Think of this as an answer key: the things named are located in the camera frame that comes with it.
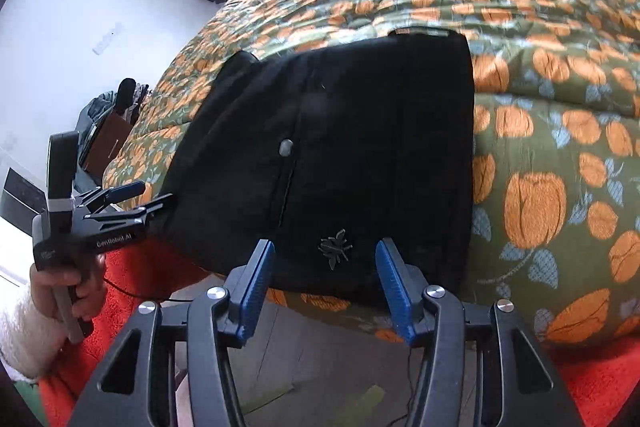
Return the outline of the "person left hand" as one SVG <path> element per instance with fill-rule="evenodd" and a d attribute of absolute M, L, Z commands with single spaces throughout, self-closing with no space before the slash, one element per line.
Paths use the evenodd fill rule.
<path fill-rule="evenodd" d="M 75 319 L 89 321 L 102 310 L 106 299 L 105 256 L 94 258 L 90 277 L 82 280 L 78 270 L 72 268 L 54 268 L 38 271 L 35 265 L 29 270 L 29 286 L 32 302 L 44 316 L 58 321 L 62 320 L 56 304 L 54 288 L 72 288 L 76 291 L 76 301 L 72 304 Z"/>

